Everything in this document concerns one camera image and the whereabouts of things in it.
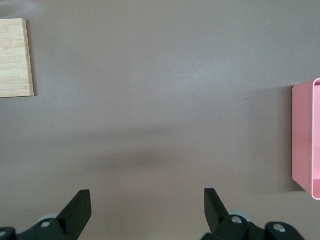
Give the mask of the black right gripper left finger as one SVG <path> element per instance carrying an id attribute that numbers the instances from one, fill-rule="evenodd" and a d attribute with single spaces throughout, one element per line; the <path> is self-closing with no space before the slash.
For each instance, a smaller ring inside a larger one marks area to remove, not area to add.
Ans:
<path id="1" fill-rule="evenodd" d="M 49 214 L 31 228 L 16 233 L 13 227 L 1 227 L 2 240 L 77 240 L 92 216 L 91 193 L 80 190 L 59 214 Z"/>

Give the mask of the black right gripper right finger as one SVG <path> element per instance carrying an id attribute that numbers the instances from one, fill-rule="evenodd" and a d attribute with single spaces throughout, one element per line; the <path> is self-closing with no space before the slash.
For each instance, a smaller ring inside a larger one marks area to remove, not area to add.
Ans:
<path id="1" fill-rule="evenodd" d="M 239 214 L 228 213 L 213 188 L 204 190 L 204 213 L 210 229 L 203 240 L 303 240 L 293 226 L 284 222 L 269 222 L 256 226 Z"/>

